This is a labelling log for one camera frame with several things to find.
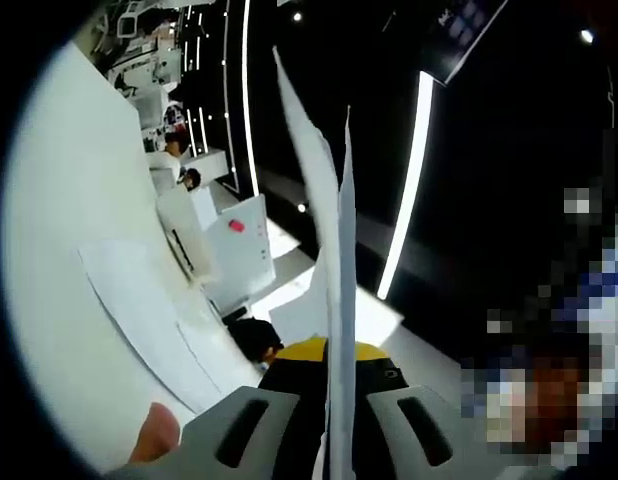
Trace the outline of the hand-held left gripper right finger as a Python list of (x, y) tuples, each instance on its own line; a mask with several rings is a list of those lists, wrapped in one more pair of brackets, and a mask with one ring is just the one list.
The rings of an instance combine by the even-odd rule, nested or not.
[(493, 479), (495, 457), (476, 425), (426, 386), (410, 386), (378, 348), (356, 352), (358, 479)]

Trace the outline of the person's left hand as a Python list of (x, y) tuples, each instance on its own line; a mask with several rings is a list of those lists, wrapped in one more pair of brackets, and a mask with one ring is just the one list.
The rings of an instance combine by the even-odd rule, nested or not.
[(180, 435), (180, 424), (171, 410), (152, 402), (128, 462), (145, 463), (161, 458), (179, 446)]

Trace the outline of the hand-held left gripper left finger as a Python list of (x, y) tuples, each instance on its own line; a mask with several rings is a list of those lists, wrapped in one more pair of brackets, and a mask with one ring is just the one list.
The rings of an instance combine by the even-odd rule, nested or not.
[(109, 479), (323, 479), (327, 341), (281, 350), (257, 387), (243, 386), (181, 426), (179, 446)]

